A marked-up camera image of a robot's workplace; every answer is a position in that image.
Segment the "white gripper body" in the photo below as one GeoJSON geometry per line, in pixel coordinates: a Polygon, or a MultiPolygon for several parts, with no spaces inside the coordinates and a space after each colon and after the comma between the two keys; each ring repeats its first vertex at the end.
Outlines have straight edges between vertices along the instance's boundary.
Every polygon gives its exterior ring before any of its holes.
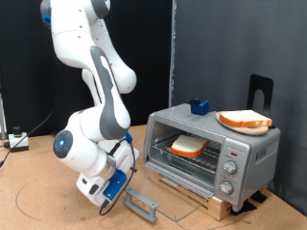
{"type": "Polygon", "coordinates": [[[94,176],[80,173],[77,181],[79,190],[95,205],[102,206],[111,202],[127,182],[127,172],[139,156],[139,150],[131,145],[121,145],[113,156],[99,157],[102,169],[96,170],[94,176]]]}

